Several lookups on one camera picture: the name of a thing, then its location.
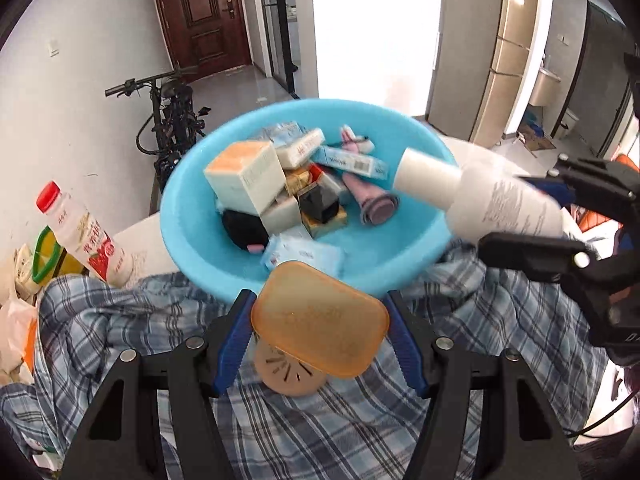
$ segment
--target light switch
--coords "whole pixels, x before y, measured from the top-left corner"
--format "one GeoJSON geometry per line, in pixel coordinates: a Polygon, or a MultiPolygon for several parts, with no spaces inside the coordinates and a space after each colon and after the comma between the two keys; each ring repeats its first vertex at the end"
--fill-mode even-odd
{"type": "Polygon", "coordinates": [[[49,40],[47,47],[49,48],[49,57],[54,57],[60,54],[60,45],[58,44],[58,40],[49,40]]]}

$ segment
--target door handle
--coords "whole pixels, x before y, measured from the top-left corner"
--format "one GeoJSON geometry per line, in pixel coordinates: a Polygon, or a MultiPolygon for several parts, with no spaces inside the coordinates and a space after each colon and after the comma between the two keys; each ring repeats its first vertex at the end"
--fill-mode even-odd
{"type": "Polygon", "coordinates": [[[234,1],[233,0],[226,0],[226,9],[222,9],[225,12],[229,13],[229,17],[231,19],[234,19],[236,17],[236,10],[234,9],[234,1]]]}

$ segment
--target wooden front door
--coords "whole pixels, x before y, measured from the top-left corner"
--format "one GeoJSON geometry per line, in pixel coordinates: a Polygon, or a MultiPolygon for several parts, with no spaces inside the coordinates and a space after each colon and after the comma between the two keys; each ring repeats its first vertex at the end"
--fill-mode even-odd
{"type": "Polygon", "coordinates": [[[198,66],[187,81],[251,63],[240,0],[156,0],[174,67],[198,66]]]}

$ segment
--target green and yellow object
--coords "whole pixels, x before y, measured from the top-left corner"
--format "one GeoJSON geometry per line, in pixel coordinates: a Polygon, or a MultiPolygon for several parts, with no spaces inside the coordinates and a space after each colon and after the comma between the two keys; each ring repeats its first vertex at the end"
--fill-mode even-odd
{"type": "Polygon", "coordinates": [[[33,253],[33,281],[41,286],[64,274],[82,274],[84,265],[66,252],[49,227],[45,227],[33,253]]]}

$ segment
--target orange plastic lid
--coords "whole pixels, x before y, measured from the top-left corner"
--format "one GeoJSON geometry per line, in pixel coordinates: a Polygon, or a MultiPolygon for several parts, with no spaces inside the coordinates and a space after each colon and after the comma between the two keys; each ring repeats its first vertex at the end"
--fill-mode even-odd
{"type": "Polygon", "coordinates": [[[301,262],[271,272],[251,310],[258,335],[313,368],[349,379],[366,370],[389,315],[375,298],[301,262]]]}

